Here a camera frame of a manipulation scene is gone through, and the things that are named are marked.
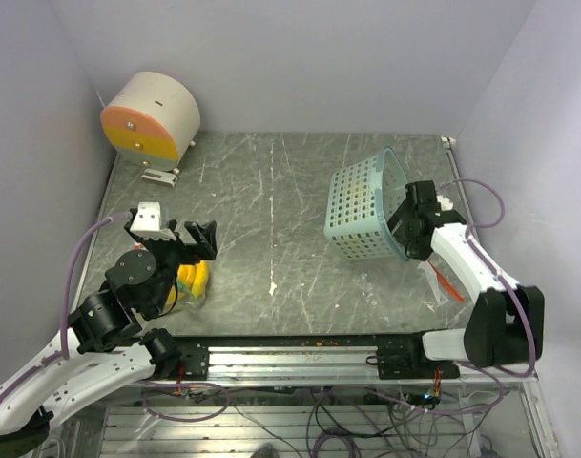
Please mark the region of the light blue plastic basket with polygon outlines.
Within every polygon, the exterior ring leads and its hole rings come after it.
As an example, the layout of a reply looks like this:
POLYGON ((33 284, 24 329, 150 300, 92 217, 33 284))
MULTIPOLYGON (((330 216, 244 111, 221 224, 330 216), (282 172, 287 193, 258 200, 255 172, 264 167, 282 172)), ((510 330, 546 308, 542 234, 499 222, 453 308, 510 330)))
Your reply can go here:
POLYGON ((331 177, 324 236, 348 260, 398 258, 388 221, 405 200, 407 178, 393 150, 346 166, 331 177))

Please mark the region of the clear zip bag orange zipper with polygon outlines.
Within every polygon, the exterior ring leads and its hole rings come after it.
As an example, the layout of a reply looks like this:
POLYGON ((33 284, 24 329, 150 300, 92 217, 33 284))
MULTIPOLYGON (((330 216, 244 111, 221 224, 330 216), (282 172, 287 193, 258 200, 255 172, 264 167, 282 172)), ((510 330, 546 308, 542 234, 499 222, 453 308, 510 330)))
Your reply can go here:
POLYGON ((195 256, 188 263, 180 263, 175 252, 158 254, 157 258, 140 245, 125 256, 134 310, 146 320, 172 314, 179 303, 199 303, 209 281, 207 260, 195 256))

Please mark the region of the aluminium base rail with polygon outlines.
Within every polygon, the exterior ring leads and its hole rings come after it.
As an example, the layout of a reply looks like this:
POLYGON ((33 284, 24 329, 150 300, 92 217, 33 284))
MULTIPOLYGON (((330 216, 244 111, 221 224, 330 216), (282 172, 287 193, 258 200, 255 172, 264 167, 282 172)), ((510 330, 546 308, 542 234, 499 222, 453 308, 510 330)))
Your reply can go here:
POLYGON ((67 361, 46 364, 51 387, 70 381, 85 385, 103 381, 119 387, 152 380, 215 385, 379 385, 399 381, 425 382, 434 370, 407 375, 399 369, 378 368, 374 346, 230 347, 198 345, 169 369, 158 373, 151 355, 140 344, 107 354, 74 354, 67 361))

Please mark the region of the small white bracket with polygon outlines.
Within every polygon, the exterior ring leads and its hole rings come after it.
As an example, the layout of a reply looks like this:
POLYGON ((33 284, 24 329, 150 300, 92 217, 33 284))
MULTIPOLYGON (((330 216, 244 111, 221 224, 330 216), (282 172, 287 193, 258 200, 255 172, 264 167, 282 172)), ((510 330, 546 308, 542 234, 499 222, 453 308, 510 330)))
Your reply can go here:
POLYGON ((142 172, 141 179, 159 185, 174 188, 177 183, 177 175, 172 172, 162 172, 147 168, 142 172))

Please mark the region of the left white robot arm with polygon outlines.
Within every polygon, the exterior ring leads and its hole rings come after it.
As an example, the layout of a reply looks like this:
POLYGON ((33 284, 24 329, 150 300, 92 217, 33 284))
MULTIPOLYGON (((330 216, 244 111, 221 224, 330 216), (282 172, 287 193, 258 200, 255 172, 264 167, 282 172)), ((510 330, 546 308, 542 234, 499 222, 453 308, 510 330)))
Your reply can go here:
POLYGON ((123 254, 75 310, 64 304, 58 333, 0 385, 0 457, 38 448, 52 429, 124 385, 168 379, 178 370, 182 349, 175 338, 163 328, 144 332, 139 322, 164 316, 180 266, 217 257, 217 224, 185 222, 193 239, 186 243, 174 220, 162 223, 158 211, 132 209, 96 223, 74 251, 117 221, 142 247, 123 254))

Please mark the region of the round cream drawer box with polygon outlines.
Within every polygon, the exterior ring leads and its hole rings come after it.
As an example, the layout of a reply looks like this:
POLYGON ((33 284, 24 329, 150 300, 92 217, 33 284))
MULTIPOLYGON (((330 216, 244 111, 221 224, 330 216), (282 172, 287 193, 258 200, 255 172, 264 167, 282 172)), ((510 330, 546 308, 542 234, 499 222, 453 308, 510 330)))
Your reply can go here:
POLYGON ((144 71, 131 77, 102 110, 100 121, 122 156, 167 173, 193 146, 201 118, 184 85, 165 74, 144 71))

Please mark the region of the yellow toy banana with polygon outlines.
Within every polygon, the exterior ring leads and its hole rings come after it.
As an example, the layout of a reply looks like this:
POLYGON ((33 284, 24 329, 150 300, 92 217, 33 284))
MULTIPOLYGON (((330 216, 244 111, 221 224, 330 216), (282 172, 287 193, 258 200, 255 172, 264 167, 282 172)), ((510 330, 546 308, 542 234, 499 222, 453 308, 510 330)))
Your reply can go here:
POLYGON ((165 306, 171 307, 176 302, 198 303, 205 299, 210 267, 206 260, 197 264, 182 264, 176 275, 176 284, 172 286, 165 306))

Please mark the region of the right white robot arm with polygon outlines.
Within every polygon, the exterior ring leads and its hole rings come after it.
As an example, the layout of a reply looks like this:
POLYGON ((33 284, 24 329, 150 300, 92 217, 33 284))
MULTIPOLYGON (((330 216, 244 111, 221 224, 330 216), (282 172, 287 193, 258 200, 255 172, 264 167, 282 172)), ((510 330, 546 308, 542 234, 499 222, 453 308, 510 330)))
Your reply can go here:
POLYGON ((387 226, 406 259, 439 256, 473 303, 464 328, 425 332, 422 344, 406 352, 406 369, 423 378, 448 360, 531 376, 543 351, 543 292, 508 274, 475 238, 473 226, 442 207, 431 180, 405 186, 405 198, 387 226))

